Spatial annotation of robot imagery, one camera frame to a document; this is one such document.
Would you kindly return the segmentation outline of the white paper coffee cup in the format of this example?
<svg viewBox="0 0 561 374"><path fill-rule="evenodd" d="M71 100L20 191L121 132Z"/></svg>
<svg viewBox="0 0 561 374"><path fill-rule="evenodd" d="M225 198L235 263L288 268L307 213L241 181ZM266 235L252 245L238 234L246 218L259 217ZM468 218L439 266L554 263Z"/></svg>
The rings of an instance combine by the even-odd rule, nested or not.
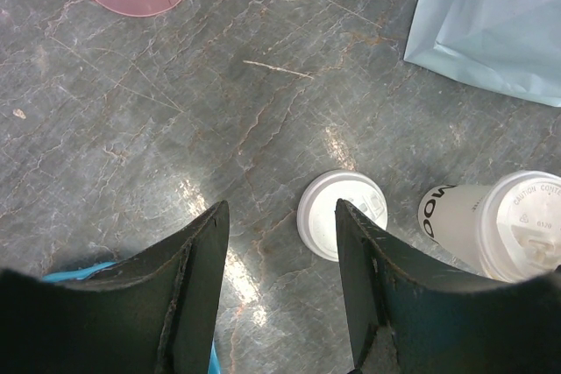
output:
<svg viewBox="0 0 561 374"><path fill-rule="evenodd" d="M491 189L478 185L442 185L421 199L417 219L423 234L455 258L484 273L476 242L476 210Z"/></svg>

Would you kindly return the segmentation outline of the blue white paper bag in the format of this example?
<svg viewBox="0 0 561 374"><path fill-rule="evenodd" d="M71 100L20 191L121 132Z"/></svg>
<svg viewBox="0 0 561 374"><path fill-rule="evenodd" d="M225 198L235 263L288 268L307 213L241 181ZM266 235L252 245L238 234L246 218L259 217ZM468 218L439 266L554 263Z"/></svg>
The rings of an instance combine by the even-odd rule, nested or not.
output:
<svg viewBox="0 0 561 374"><path fill-rule="evenodd" d="M404 60L466 85L557 107L560 0L418 0Z"/></svg>

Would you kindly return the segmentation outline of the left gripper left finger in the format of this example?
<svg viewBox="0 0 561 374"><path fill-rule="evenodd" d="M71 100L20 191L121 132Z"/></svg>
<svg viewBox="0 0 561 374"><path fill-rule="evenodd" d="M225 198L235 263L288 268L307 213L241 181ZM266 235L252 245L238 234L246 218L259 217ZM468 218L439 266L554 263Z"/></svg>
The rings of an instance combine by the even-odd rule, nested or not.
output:
<svg viewBox="0 0 561 374"><path fill-rule="evenodd" d="M1 271L4 373L205 373L230 229L220 201L85 279Z"/></svg>

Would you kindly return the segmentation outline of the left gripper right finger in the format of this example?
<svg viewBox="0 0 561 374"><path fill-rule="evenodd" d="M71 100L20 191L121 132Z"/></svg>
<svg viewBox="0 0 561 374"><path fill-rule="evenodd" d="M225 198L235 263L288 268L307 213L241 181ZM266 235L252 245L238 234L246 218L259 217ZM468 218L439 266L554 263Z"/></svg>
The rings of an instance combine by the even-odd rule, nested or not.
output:
<svg viewBox="0 0 561 374"><path fill-rule="evenodd" d="M335 219L354 372L559 372L559 272L504 283L424 254L349 201Z"/></svg>

